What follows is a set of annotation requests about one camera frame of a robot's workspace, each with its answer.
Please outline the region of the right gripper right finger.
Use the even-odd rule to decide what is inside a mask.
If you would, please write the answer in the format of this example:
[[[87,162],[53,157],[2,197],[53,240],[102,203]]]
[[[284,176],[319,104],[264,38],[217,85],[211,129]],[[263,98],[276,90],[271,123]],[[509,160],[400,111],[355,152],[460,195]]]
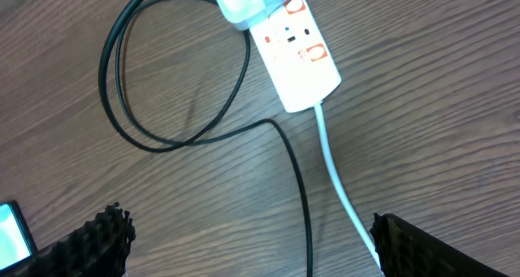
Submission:
[[[370,233],[386,277],[507,277],[394,214],[375,214]]]

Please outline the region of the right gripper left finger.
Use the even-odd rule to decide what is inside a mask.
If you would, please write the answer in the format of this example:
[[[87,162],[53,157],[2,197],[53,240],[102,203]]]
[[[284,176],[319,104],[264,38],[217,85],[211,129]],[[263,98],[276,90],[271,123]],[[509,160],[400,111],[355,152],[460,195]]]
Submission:
[[[1,270],[1,276],[124,277],[136,237],[130,212],[116,202],[52,245]]]

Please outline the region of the blue Galaxy S24 smartphone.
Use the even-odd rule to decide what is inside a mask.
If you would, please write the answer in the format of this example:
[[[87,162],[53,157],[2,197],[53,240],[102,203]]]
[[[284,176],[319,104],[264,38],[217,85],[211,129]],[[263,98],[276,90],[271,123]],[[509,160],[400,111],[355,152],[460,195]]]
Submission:
[[[36,243],[16,201],[1,203],[1,271],[37,253]]]

